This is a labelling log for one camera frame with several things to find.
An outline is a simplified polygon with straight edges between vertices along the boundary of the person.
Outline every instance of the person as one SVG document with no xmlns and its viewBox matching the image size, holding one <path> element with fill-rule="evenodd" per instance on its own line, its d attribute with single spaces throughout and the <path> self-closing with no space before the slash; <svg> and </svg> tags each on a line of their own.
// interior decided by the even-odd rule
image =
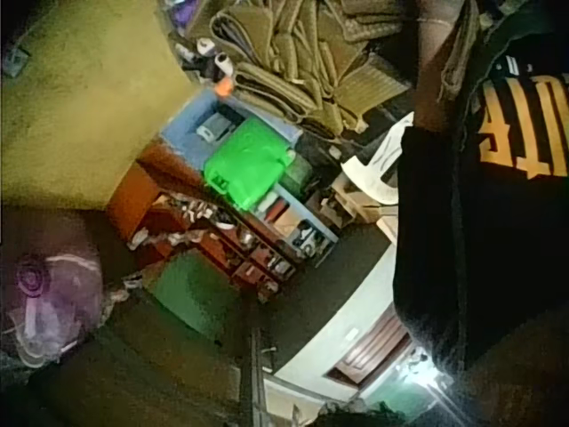
<svg viewBox="0 0 569 427">
<path fill-rule="evenodd" d="M 566 4 L 416 2 L 394 303 L 455 379 L 461 416 L 413 425 L 569 425 Z M 479 16 L 488 29 L 471 44 L 459 23 Z"/>
</svg>

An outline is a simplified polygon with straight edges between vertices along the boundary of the hand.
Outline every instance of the hand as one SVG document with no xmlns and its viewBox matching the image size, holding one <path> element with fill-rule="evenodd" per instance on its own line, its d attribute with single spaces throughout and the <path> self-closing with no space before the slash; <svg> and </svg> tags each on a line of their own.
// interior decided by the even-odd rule
<svg viewBox="0 0 569 427">
<path fill-rule="evenodd" d="M 461 14 L 465 0 L 416 0 L 419 17 L 424 20 L 443 20 L 454 24 Z"/>
</svg>

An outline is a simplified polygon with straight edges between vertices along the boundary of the green plastic box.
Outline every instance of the green plastic box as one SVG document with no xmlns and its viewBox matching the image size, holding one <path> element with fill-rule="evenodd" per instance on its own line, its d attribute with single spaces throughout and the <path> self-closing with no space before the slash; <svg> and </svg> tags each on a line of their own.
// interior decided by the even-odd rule
<svg viewBox="0 0 569 427">
<path fill-rule="evenodd" d="M 293 160 L 281 135 L 257 117 L 245 120 L 205 162 L 205 181 L 248 211 Z"/>
</svg>

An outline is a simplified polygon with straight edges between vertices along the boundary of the pile of clothes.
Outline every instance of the pile of clothes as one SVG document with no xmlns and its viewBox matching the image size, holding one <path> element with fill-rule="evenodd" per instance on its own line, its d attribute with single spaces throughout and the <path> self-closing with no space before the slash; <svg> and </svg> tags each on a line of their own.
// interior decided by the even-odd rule
<svg viewBox="0 0 569 427">
<path fill-rule="evenodd" d="M 361 133 L 364 113 L 409 88 L 367 48 L 402 30 L 406 3 L 198 0 L 184 43 L 195 50 L 209 39 L 228 56 L 239 100 L 337 141 L 346 129 Z"/>
</svg>

